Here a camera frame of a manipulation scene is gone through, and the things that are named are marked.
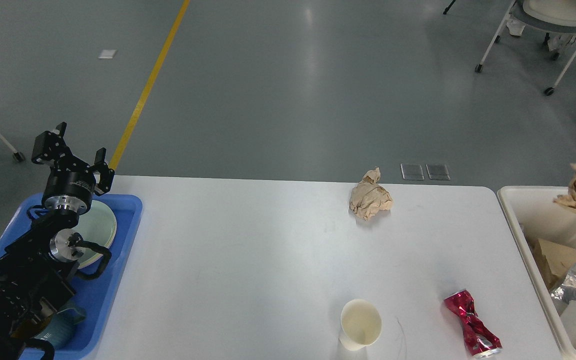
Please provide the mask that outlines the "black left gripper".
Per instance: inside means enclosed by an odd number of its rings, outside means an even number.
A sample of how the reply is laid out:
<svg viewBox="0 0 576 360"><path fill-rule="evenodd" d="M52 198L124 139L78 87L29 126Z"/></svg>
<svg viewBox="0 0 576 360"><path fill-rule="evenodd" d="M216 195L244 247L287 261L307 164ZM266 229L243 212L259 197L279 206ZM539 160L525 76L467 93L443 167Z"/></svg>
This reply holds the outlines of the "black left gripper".
<svg viewBox="0 0 576 360"><path fill-rule="evenodd" d="M106 161L106 148L99 148L94 163L82 169L77 158L64 141L67 123L62 121L53 130L35 137L30 161L49 166L50 173L41 198L48 210L65 209L83 215L92 207L93 193L107 194L114 183L115 170Z"/></svg>

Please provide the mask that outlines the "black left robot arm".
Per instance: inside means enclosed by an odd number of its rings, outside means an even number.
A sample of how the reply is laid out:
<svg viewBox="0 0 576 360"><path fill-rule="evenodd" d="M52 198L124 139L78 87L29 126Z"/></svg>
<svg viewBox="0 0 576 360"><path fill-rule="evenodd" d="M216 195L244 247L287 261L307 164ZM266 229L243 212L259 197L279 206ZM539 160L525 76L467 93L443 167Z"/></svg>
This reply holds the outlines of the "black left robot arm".
<svg viewBox="0 0 576 360"><path fill-rule="evenodd" d="M110 191L115 171L99 148L94 163L73 154L64 141L67 124L40 133L31 160L49 166L39 209L30 228L7 245L0 256L0 360L17 360L27 348L41 350L52 360L55 347L34 335L19 335L26 322L40 324L71 300L71 280L99 278L112 252L74 232L80 216L89 212L93 196Z"/></svg>

